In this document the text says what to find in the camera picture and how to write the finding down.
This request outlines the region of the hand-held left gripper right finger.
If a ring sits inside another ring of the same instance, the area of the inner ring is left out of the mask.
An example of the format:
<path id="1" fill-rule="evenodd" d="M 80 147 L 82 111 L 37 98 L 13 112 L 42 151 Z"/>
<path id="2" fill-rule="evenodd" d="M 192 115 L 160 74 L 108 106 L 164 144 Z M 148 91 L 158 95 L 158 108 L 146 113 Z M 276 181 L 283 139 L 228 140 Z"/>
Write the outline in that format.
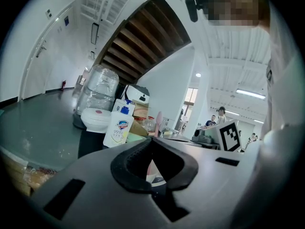
<path id="1" fill-rule="evenodd" d="M 260 150 L 261 142 L 253 142 L 244 153 L 200 148 L 168 139 L 159 139 L 192 156 L 198 173 L 191 184 L 173 192 L 178 205 L 189 214 L 176 222 L 166 219 L 153 229 L 230 229 L 234 209 L 243 195 Z"/>

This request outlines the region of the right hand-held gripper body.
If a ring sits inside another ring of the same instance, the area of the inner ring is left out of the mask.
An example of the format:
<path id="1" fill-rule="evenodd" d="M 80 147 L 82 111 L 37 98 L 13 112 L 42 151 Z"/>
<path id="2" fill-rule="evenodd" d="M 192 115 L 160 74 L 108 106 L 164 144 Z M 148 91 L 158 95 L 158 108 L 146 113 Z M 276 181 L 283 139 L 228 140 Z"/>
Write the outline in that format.
<path id="1" fill-rule="evenodd" d="M 207 129 L 198 129 L 191 140 L 208 149 L 228 152 L 242 151 L 236 120 L 214 125 Z"/>

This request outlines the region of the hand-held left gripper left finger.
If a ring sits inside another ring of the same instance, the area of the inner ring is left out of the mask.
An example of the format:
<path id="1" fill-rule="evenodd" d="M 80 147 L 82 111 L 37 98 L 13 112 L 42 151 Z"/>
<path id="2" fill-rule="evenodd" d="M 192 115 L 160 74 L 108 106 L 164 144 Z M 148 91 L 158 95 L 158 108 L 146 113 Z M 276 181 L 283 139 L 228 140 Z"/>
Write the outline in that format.
<path id="1" fill-rule="evenodd" d="M 142 141 L 93 152 L 67 166 L 31 197 L 57 228 L 161 229 L 167 217 L 150 194 L 132 193 L 111 174 L 111 162 Z"/>

